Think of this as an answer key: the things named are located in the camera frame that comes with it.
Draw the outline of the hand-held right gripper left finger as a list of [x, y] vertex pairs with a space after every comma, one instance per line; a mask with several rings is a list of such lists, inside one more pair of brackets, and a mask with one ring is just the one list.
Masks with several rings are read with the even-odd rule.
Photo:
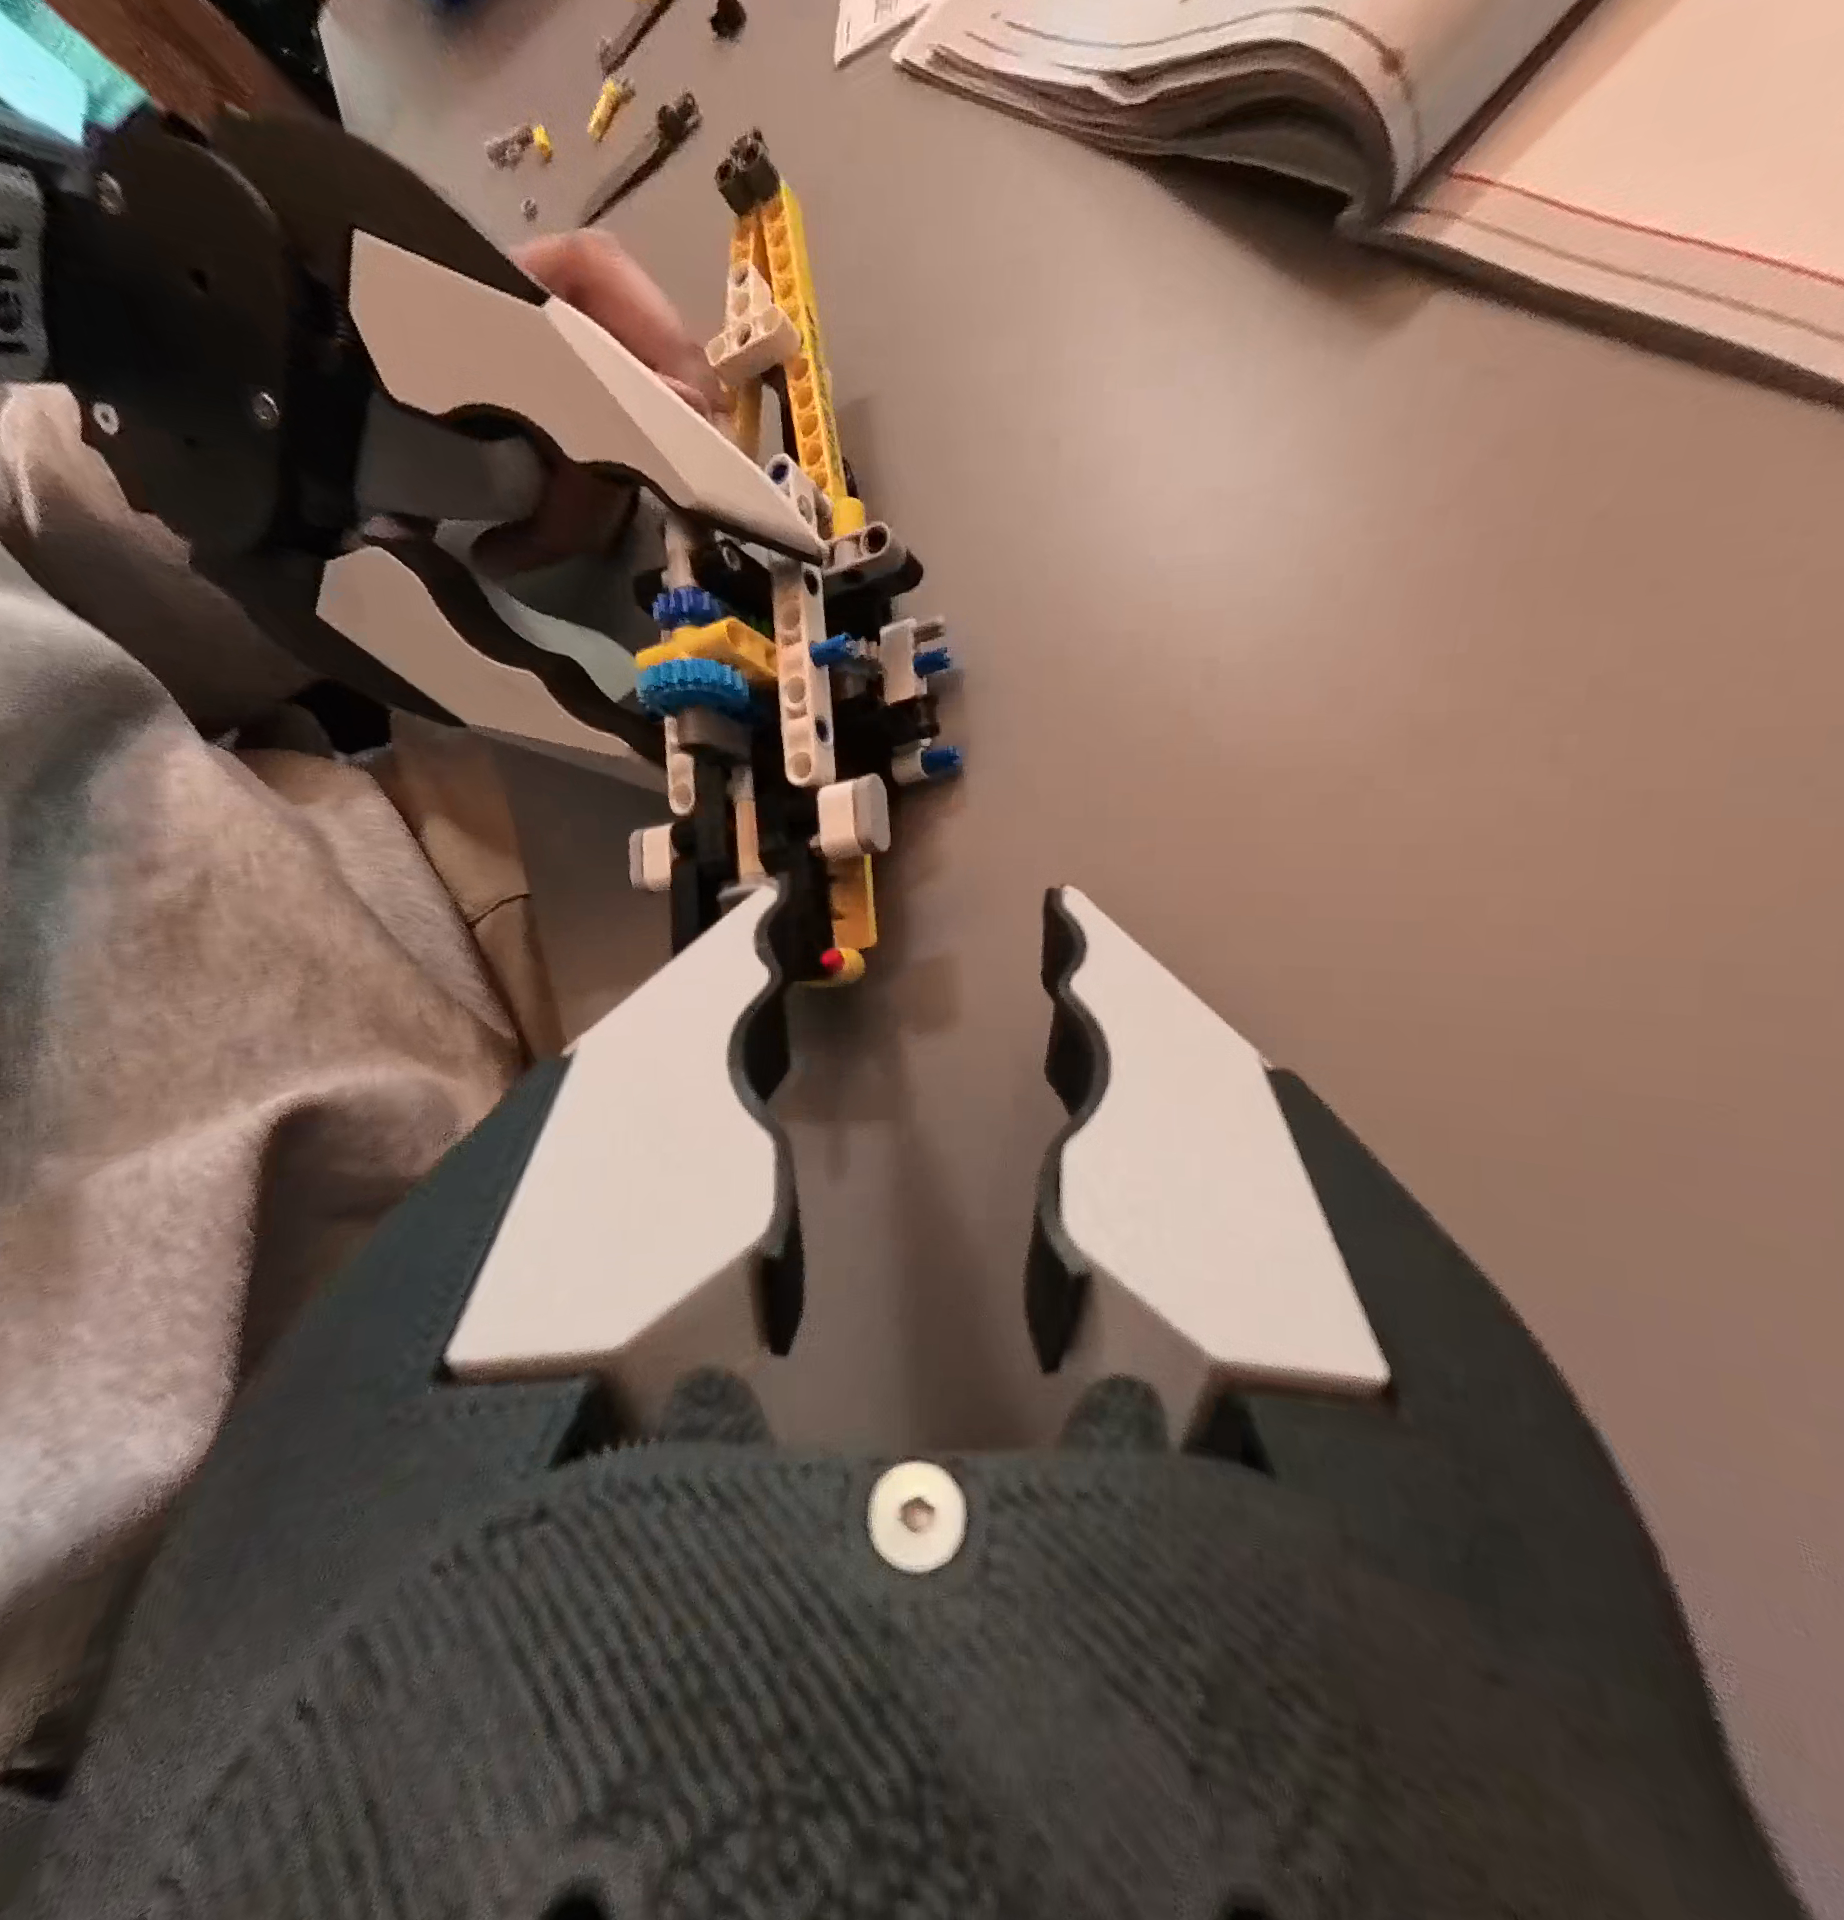
[[649, 1427], [679, 1380], [787, 1357], [804, 1248], [784, 1128], [786, 931], [775, 882], [564, 1055], [442, 1351], [453, 1380], [592, 1380]]

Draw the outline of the person's left hand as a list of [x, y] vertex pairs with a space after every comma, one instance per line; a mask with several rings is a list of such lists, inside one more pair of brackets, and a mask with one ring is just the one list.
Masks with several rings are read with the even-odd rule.
[[513, 250], [512, 258], [553, 299], [589, 316], [701, 416], [725, 419], [727, 397], [701, 343], [613, 235], [599, 228], [544, 232]]

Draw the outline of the yellow black lego vehicle model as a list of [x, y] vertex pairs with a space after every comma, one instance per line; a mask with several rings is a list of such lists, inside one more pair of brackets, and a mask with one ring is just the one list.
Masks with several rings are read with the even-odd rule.
[[784, 974], [836, 991], [880, 940], [892, 793], [961, 772], [936, 695], [955, 662], [942, 620], [904, 616], [923, 567], [845, 462], [804, 214], [761, 131], [729, 145], [716, 192], [734, 230], [707, 358], [727, 435], [819, 559], [668, 517], [633, 695], [664, 733], [669, 818], [629, 837], [628, 877], [668, 901], [671, 952], [770, 883]]

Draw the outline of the person's tan pants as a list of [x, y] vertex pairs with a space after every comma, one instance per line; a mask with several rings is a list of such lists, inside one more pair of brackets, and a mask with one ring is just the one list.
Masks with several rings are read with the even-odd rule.
[[484, 740], [392, 716], [383, 746], [337, 753], [290, 703], [240, 731], [232, 756], [433, 989], [520, 1066], [560, 1050], [513, 813]]

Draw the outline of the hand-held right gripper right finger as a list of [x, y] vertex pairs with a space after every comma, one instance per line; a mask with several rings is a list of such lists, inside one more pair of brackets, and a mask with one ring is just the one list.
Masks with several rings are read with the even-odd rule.
[[1231, 1392], [1384, 1395], [1390, 1362], [1269, 1066], [1072, 885], [1040, 929], [1061, 1106], [1023, 1276], [1040, 1376], [1072, 1400], [1142, 1383], [1167, 1427]]

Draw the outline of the person's grey sweatshirt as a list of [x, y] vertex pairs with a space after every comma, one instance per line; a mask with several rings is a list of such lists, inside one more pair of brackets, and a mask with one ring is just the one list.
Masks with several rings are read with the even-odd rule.
[[242, 1380], [527, 1069], [237, 764], [290, 662], [0, 389], [0, 1776]]

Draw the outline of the open lego instruction booklet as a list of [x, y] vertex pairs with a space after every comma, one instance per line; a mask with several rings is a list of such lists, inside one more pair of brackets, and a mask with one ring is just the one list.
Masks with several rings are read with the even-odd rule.
[[891, 57], [1844, 404], [1844, 3], [925, 4]]

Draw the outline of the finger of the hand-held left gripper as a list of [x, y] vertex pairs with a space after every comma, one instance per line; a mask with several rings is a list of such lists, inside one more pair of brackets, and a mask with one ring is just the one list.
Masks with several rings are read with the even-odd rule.
[[469, 733], [666, 790], [664, 726], [629, 706], [632, 651], [479, 580], [448, 544], [354, 544], [323, 568], [317, 616]]
[[349, 319], [386, 397], [429, 420], [494, 416], [571, 463], [618, 467], [669, 509], [804, 565], [821, 541], [712, 420], [599, 325], [354, 232]]

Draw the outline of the long black lego beam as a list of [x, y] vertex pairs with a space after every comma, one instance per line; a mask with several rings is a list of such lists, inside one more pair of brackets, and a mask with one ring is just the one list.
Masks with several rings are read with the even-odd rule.
[[654, 177], [700, 126], [693, 93], [680, 93], [660, 106], [639, 142], [620, 156], [581, 203], [575, 228], [591, 228], [623, 203], [643, 183]]

